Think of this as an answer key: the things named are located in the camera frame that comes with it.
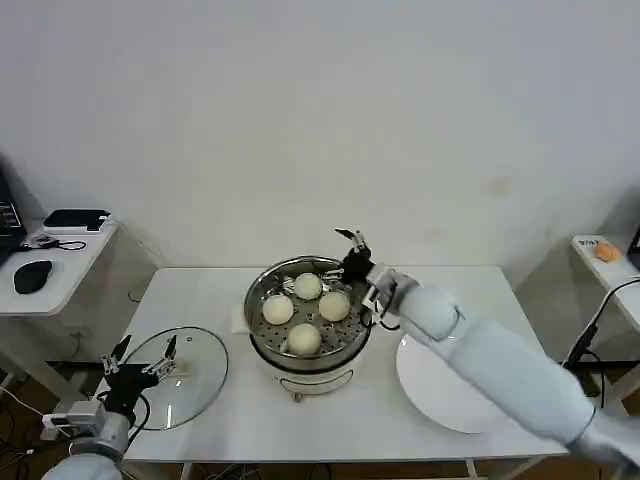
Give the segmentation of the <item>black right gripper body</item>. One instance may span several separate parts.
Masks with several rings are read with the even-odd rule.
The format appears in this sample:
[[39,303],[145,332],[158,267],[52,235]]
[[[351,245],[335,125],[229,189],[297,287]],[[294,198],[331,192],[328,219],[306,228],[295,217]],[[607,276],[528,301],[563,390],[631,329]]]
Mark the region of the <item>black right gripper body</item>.
[[365,282],[373,267],[369,248],[351,248],[341,262],[341,281]]

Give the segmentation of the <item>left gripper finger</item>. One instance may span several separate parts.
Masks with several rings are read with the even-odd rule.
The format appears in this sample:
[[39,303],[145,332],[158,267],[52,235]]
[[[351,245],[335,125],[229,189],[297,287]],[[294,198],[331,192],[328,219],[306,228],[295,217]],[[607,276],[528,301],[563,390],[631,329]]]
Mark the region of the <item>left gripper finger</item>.
[[125,336],[119,343],[117,343],[109,354],[101,356],[101,362],[105,373],[117,373],[119,370],[119,364],[123,359],[131,336]]
[[173,335],[168,341],[164,356],[153,364],[142,369],[142,372],[148,375],[166,376],[175,368],[177,336]]

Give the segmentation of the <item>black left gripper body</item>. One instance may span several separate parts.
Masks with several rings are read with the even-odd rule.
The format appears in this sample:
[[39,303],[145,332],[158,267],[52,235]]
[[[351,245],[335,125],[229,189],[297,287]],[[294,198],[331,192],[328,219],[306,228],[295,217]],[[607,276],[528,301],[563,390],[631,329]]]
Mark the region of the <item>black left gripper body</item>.
[[106,376],[109,391],[104,400],[107,411],[133,413],[142,392],[159,384],[158,375],[146,364],[124,364]]

